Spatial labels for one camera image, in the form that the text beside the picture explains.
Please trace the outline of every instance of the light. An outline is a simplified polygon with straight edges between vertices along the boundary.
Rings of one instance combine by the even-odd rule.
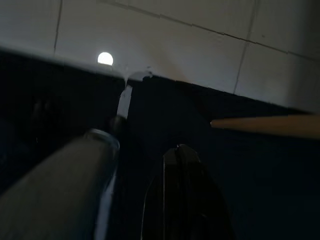
[[[98,56],[98,63],[112,66],[114,58],[108,52],[102,52]]]

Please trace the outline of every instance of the black object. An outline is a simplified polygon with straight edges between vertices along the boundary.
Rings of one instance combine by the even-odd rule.
[[[186,145],[163,157],[162,173],[145,196],[141,239],[235,239],[220,190]]]

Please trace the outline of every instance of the round light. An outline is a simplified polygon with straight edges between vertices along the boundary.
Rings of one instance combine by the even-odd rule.
[[[98,63],[112,66],[114,58],[108,52],[102,52],[98,56]]]

